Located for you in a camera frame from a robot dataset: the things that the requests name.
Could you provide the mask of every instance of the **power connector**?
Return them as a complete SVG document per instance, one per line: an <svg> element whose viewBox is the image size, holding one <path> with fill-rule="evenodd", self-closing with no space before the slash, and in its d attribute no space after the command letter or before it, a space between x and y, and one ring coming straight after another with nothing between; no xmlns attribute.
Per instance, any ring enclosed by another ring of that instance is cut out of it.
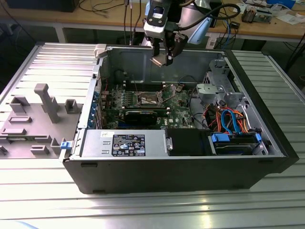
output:
<svg viewBox="0 0 305 229"><path fill-rule="evenodd" d="M230 26L231 29L236 29L237 30L237 29L239 29L240 23L232 21L229 26Z"/></svg>

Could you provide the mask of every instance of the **motherboard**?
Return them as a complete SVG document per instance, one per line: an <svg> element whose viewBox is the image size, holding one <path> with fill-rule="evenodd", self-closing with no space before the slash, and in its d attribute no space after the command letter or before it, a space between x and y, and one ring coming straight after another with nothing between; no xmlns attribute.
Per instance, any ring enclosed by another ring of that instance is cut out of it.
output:
<svg viewBox="0 0 305 229"><path fill-rule="evenodd" d="M102 125L106 129L195 128L188 103L189 91L181 85L114 85L103 96Z"/></svg>

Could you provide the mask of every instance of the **warning label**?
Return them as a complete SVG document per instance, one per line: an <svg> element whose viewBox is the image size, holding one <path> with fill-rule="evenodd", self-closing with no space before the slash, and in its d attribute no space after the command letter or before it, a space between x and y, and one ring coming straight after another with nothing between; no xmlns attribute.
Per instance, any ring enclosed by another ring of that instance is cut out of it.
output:
<svg viewBox="0 0 305 229"><path fill-rule="evenodd" d="M145 135L113 135L112 156L145 156Z"/></svg>

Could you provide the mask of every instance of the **wooden workbench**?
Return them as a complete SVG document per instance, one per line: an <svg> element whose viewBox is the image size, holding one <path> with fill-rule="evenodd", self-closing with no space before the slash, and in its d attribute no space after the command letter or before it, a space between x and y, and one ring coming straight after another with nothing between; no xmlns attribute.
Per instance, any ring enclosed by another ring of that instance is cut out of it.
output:
<svg viewBox="0 0 305 229"><path fill-rule="evenodd" d="M101 3L100 0L92 0L94 3ZM238 3L239 0L223 0L224 3ZM108 8L117 4L123 3L123 0L114 0L112 3L99 6L99 9ZM145 5L142 4L142 16L145 17ZM139 3L133 3L133 17L132 26L135 25L136 19L139 15ZM86 0L82 7L91 10L90 1ZM124 6L118 6L107 10L105 16L98 15L93 12L84 11L80 8L76 8L73 13L64 13L57 11L47 10L22 10L22 9L10 9L8 6L6 9L9 13L20 23L33 24L33 25L45 25L52 26L56 29L60 42L64 39L62 28L87 28L87 29L105 29L105 30L123 30L123 16ZM305 10L305 7L296 5L294 10ZM233 14L232 9L227 10L228 14ZM3 8L0 8L0 21L2 23L12 23L13 21L6 14ZM273 18L271 23L258 23L251 24L243 23L241 21L241 14L238 15L233 21L240 23L240 29L238 32L239 38L251 39L249 36L253 36L253 39L259 40L274 40L274 41L297 41L305 32L305 24L290 25L277 18ZM126 26L130 26L130 10L127 10ZM138 23L138 31L143 31L142 20ZM218 21L215 28L210 28L208 35L214 33L214 35L225 32L225 27L221 21Z"/></svg>

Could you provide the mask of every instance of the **circuit board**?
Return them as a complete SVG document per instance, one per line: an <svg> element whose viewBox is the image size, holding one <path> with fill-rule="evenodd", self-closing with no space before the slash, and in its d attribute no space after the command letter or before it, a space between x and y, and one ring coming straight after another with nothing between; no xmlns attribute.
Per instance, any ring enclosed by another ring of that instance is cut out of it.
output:
<svg viewBox="0 0 305 229"><path fill-rule="evenodd" d="M107 129L137 129L127 125L124 114L128 111L152 111L158 114L156 124L141 126L141 129L195 128L188 107L189 96L186 90L176 90L168 85L160 92L126 91L121 85L110 90L106 113Z"/></svg>

